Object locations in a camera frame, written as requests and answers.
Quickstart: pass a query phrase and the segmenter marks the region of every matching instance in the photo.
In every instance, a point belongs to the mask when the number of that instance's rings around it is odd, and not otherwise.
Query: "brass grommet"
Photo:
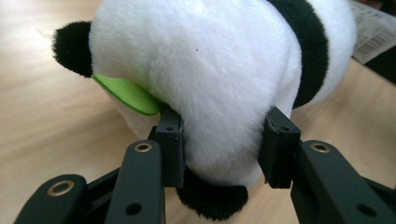
[[[67,192],[69,192],[74,187],[74,185],[75,184],[74,184],[74,182],[72,180],[59,181],[58,183],[52,185],[47,190],[47,193],[51,197],[58,197],[58,196],[61,196],[63,194],[66,194]]]
[[[134,147],[134,150],[137,152],[148,152],[152,149],[151,144],[142,143]]]
[[[311,144],[311,148],[314,149],[315,151],[321,152],[321,153],[329,153],[330,152],[330,149],[321,143],[313,143],[313,144]]]

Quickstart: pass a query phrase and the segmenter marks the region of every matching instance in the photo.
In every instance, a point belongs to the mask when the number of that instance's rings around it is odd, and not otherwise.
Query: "black plush leg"
[[[184,187],[177,189],[181,202],[200,216],[222,221],[241,211],[248,201],[248,190],[243,186],[220,187],[209,185],[189,169]]]

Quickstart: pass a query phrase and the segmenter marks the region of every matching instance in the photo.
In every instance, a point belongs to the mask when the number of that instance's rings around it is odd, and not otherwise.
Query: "black plastic part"
[[[396,223],[388,206],[335,147],[304,142],[297,160],[312,190],[302,182],[293,185],[291,198],[301,223]]]
[[[80,175],[52,178],[32,195],[15,223],[79,223],[88,205],[86,190],[86,181]]]
[[[156,142],[163,151],[163,185],[183,187],[184,160],[183,124],[180,115],[169,107],[161,113],[161,120],[155,131]]]
[[[291,185],[291,152],[299,146],[301,131],[276,107],[268,112],[262,134],[259,164],[273,189]]]
[[[378,184],[371,179],[364,178],[378,197],[388,205],[388,208],[396,216],[396,189],[390,189]]]
[[[105,223],[165,223],[161,148],[131,144],[124,156]]]
[[[83,218],[83,223],[104,223],[111,195],[116,185],[120,168],[101,176],[88,185],[90,207]]]

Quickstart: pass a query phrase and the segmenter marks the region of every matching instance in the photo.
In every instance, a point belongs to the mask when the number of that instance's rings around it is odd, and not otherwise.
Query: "black plush ear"
[[[84,77],[92,75],[90,30],[89,21],[72,22],[55,32],[52,43],[55,60],[65,68]]]
[[[241,211],[248,201],[248,190],[245,187],[209,185],[188,169],[184,176],[184,187],[177,189],[177,194],[187,207],[214,221],[227,220]]]

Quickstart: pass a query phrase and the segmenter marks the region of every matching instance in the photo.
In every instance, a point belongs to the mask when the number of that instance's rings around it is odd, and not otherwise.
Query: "sticker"
[[[356,1],[351,1],[358,26],[353,57],[361,64],[396,46],[396,18]]]

